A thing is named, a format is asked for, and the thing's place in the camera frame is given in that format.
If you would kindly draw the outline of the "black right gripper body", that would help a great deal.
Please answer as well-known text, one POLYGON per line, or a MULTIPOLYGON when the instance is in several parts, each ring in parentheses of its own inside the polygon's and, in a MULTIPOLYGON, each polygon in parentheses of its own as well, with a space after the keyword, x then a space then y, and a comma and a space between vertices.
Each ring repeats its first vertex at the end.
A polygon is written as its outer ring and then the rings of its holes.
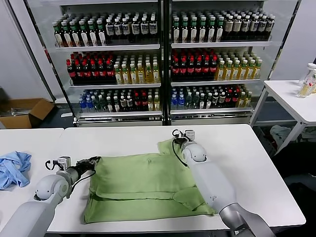
POLYGON ((190 139, 187 137, 176 137, 174 138, 174 143, 179 145, 180 148, 185 148, 190 143, 190 139))

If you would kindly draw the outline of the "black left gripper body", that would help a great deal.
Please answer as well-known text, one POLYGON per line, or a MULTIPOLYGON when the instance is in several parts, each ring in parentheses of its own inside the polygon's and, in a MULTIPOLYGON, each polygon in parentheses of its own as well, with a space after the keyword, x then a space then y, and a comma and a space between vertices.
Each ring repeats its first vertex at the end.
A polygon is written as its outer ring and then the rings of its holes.
POLYGON ((78 174, 84 174, 85 172, 92 170, 92 164, 88 160, 80 160, 76 163, 74 169, 78 174))

